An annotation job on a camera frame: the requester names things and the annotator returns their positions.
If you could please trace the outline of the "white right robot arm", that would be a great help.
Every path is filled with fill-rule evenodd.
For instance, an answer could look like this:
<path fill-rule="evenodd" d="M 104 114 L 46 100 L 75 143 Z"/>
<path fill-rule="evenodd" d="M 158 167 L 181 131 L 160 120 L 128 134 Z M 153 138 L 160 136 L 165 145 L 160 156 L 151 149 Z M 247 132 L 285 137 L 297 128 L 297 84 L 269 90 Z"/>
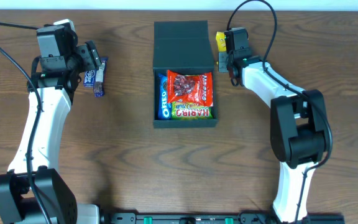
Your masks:
<path fill-rule="evenodd" d="M 280 162 L 275 218 L 279 223 L 304 223 L 311 179 L 331 142 L 324 98 L 318 90 L 288 82 L 254 55 L 245 28 L 225 31 L 222 40 L 232 84 L 253 91 L 270 109 L 270 144 Z"/>

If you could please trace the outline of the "red dried fruit bag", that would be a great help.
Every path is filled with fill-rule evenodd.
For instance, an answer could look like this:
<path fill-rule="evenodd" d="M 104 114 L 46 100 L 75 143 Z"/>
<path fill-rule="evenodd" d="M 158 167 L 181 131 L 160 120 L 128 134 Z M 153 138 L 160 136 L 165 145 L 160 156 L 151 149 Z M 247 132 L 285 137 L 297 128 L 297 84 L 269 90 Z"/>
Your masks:
<path fill-rule="evenodd" d="M 213 74 L 181 75 L 167 71 L 167 102 L 213 106 Z"/>

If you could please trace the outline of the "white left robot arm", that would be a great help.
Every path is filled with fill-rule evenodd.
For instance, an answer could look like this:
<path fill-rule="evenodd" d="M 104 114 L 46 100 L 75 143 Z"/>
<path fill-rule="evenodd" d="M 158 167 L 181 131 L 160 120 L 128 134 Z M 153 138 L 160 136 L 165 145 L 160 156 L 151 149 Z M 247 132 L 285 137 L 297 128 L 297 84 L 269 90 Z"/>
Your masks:
<path fill-rule="evenodd" d="M 95 204 L 77 203 L 58 171 L 65 120 L 81 73 L 102 66 L 93 41 L 79 45 L 69 19 L 36 28 L 40 55 L 25 73 L 29 112 L 21 143 L 0 174 L 3 223 L 102 223 Z"/>

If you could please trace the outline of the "yellow sunflower seed bag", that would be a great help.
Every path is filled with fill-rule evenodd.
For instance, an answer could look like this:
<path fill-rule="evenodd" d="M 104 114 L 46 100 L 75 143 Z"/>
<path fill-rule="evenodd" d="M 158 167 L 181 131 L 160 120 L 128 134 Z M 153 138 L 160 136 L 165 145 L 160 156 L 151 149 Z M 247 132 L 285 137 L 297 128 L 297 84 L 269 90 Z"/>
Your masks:
<path fill-rule="evenodd" d="M 217 32 L 216 33 L 216 43 L 219 52 L 226 51 L 226 36 L 224 32 Z"/>

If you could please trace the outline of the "blue Oreo cookie pack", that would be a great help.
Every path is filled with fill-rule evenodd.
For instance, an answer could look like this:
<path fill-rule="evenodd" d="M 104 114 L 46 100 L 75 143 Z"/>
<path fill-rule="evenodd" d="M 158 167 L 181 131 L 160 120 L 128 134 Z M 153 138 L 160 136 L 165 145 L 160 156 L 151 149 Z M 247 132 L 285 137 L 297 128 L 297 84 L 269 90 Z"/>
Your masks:
<path fill-rule="evenodd" d="M 159 102 L 158 102 L 158 119 L 170 120 L 172 118 L 172 104 L 168 102 L 167 92 L 167 76 L 164 74 L 158 75 L 160 79 L 159 85 Z"/>

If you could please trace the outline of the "green Haribo gummy bag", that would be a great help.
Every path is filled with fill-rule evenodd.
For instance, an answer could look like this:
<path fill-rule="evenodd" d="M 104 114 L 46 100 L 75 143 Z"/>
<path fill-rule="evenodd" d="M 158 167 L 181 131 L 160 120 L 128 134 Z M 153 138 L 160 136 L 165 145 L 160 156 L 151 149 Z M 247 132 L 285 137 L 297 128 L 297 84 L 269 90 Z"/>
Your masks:
<path fill-rule="evenodd" d="M 193 120 L 193 119 L 213 119 L 211 107 L 198 105 L 196 103 L 172 103 L 172 119 L 174 120 Z"/>

